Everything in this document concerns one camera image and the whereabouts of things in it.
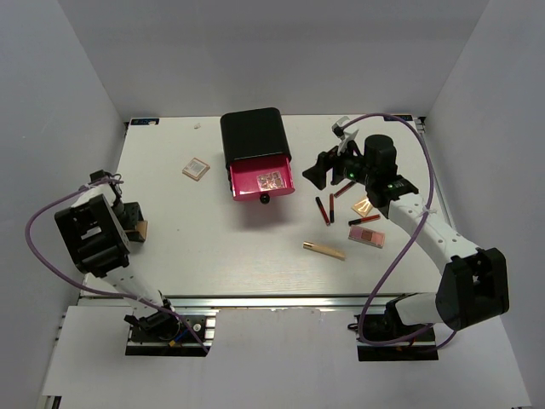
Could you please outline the gold cream tube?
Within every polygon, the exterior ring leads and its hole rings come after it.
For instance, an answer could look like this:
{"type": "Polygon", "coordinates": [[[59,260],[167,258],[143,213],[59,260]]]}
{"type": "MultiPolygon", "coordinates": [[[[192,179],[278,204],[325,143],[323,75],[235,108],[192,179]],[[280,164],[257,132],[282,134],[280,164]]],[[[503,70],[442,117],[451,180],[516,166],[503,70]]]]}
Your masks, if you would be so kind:
{"type": "Polygon", "coordinates": [[[351,209],[356,212],[359,217],[367,217],[374,209],[374,206],[367,197],[364,197],[357,203],[353,204],[351,209]]]}

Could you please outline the clear eyeshadow palette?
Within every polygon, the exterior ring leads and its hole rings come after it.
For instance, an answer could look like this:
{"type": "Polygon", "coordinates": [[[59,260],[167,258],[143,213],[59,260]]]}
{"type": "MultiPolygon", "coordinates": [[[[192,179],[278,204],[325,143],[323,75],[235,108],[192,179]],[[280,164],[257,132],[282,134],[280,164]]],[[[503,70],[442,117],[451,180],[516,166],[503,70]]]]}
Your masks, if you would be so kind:
{"type": "Polygon", "coordinates": [[[285,188],[284,179],[281,173],[277,170],[258,175],[256,177],[258,188],[262,191],[272,191],[285,188]]]}

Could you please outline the black pink drawer organizer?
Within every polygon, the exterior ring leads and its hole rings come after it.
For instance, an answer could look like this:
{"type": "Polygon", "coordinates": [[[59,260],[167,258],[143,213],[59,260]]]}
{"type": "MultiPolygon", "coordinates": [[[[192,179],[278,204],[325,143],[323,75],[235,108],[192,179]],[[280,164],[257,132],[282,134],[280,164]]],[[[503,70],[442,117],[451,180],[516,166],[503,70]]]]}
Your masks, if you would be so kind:
{"type": "Polygon", "coordinates": [[[221,116],[221,141],[232,198],[257,200],[266,205],[274,197],[295,191],[292,159],[284,123],[276,107],[265,107],[221,116]],[[256,177],[279,171],[285,188],[262,192],[256,177]]]}

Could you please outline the square gold compact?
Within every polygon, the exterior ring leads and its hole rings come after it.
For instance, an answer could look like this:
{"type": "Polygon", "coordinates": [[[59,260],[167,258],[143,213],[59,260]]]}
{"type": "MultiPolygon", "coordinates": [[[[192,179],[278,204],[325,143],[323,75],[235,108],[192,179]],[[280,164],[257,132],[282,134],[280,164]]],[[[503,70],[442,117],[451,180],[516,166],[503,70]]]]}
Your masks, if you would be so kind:
{"type": "Polygon", "coordinates": [[[192,158],[191,161],[183,168],[182,174],[194,181],[200,181],[209,169],[209,165],[201,159],[192,158]]]}

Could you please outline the beige concealer tube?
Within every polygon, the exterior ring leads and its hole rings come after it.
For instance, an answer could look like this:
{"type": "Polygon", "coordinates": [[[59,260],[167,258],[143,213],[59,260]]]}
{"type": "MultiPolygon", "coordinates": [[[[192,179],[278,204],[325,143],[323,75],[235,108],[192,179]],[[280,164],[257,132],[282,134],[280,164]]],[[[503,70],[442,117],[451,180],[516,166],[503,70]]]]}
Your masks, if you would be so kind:
{"type": "Polygon", "coordinates": [[[318,254],[333,257],[337,260],[345,261],[346,255],[343,251],[339,251],[327,245],[314,244],[311,242],[304,242],[302,248],[308,251],[313,251],[318,254]]]}

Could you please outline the pink blush palette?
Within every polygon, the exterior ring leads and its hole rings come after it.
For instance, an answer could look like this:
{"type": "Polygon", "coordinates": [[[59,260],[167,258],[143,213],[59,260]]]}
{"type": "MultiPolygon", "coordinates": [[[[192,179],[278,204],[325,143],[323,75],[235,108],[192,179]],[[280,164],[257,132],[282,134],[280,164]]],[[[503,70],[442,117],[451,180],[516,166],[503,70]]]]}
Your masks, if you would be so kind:
{"type": "Polygon", "coordinates": [[[382,248],[385,244],[385,234],[368,228],[353,225],[350,227],[348,238],[360,244],[382,248]]]}

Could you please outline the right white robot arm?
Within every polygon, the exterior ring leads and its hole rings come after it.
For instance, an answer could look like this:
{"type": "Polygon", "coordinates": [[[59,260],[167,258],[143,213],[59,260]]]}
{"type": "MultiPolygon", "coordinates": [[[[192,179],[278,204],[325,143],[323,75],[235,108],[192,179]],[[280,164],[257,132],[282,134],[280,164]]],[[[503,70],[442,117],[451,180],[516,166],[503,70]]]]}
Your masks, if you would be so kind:
{"type": "Polygon", "coordinates": [[[417,188],[398,173],[397,151],[386,135],[371,135],[358,149],[349,142],[346,151],[333,147],[321,152],[303,176],[316,188],[348,179],[364,185],[371,204],[402,228],[441,274],[434,293],[398,297],[386,306],[384,330],[405,339],[420,325],[445,324],[460,331],[509,310],[508,269],[496,248],[485,250],[463,238],[432,213],[417,188]]]}

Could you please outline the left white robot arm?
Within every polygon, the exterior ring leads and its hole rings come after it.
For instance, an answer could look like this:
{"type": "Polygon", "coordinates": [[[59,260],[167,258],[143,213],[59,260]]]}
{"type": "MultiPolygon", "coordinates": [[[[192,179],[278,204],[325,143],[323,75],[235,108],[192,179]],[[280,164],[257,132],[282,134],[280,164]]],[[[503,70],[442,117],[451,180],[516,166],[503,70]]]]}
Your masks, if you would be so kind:
{"type": "Polygon", "coordinates": [[[140,205],[124,204],[110,185],[92,187],[54,220],[77,270],[110,285],[118,294],[130,294],[132,314],[125,320],[135,329],[160,341],[174,338],[180,319],[169,311],[170,301],[129,264],[130,244],[143,243],[145,234],[136,227],[143,221],[140,205]]]}

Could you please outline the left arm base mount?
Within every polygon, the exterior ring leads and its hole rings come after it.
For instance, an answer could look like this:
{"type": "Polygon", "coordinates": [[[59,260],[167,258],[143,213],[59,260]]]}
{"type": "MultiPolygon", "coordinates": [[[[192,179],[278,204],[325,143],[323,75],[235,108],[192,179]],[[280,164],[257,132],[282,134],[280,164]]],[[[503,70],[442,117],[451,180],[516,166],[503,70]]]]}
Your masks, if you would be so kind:
{"type": "Polygon", "coordinates": [[[178,321],[171,315],[157,312],[139,320],[133,315],[125,315],[124,321],[129,324],[127,356],[205,357],[208,352],[186,325],[192,328],[205,348],[211,347],[211,338],[207,336],[209,318],[205,315],[190,314],[178,321]]]}

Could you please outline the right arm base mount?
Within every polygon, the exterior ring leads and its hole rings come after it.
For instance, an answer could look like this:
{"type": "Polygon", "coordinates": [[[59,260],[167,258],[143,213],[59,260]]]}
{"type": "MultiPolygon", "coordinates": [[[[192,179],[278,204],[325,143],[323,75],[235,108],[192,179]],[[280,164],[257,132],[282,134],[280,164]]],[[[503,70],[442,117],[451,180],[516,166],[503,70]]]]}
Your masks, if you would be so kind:
{"type": "Polygon", "coordinates": [[[355,314],[347,329],[355,334],[359,362],[436,361],[436,336],[433,328],[425,325],[403,325],[394,322],[384,306],[370,307],[364,320],[364,337],[374,346],[359,338],[360,314],[355,314]]]}

